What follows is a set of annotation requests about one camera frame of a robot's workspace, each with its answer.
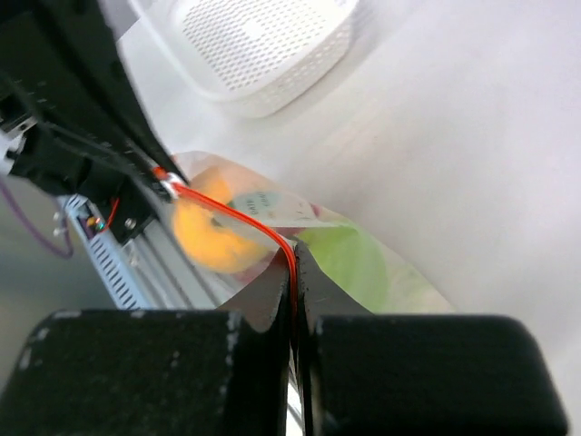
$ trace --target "screw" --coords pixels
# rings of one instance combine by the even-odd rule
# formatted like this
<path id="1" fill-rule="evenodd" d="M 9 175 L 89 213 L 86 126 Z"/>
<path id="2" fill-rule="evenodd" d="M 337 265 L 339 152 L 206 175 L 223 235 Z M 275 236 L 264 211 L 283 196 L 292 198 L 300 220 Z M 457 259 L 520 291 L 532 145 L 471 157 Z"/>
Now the screw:
<path id="1" fill-rule="evenodd" d="M 127 230 L 133 230 L 136 225 L 137 225 L 137 222 L 133 218 L 127 218 L 125 220 L 125 228 Z"/>

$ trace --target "white tabletop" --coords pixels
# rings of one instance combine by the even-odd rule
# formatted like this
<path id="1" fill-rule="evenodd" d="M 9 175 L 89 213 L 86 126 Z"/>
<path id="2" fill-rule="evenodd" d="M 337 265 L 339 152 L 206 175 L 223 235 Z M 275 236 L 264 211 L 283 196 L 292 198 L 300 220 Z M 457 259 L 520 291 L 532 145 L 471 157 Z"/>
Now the white tabletop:
<path id="1" fill-rule="evenodd" d="M 540 340 L 581 415 L 581 2 L 360 0 L 347 57 L 277 114 L 206 104 L 121 47 L 172 152 L 231 158 L 361 223 L 463 312 Z"/>

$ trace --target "white plastic basket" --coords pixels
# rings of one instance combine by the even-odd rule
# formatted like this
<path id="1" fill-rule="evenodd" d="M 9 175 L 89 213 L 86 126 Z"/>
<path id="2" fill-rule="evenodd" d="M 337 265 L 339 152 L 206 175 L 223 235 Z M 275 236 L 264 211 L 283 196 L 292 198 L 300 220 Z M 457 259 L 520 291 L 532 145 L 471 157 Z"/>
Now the white plastic basket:
<path id="1" fill-rule="evenodd" d="M 130 0 L 199 94 L 248 117 L 304 93 L 348 51 L 358 0 Z"/>

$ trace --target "purple cable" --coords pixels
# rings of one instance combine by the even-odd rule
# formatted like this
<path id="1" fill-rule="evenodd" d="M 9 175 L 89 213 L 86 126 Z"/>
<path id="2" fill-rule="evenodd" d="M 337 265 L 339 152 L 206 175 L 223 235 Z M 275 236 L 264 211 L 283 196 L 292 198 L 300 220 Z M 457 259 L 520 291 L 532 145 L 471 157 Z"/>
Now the purple cable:
<path id="1" fill-rule="evenodd" d="M 34 227 L 34 224 L 30 222 L 30 220 L 26 217 L 23 210 L 18 205 L 15 197 L 12 195 L 10 188 L 6 185 L 5 181 L 0 178 L 0 193 L 5 198 L 8 207 L 12 210 L 18 221 L 24 226 L 24 228 L 31 234 L 33 238 L 36 239 L 38 243 L 40 243 L 46 250 L 58 256 L 62 259 L 70 259 L 73 257 L 74 248 L 73 244 L 71 243 L 71 236 L 69 235 L 69 228 L 66 218 L 63 218 L 61 221 L 62 228 L 64 229 L 64 244 L 66 245 L 65 249 L 57 247 L 53 243 L 51 243 L 48 239 L 46 239 L 40 231 Z M 58 208 L 61 205 L 54 199 L 55 204 Z"/>

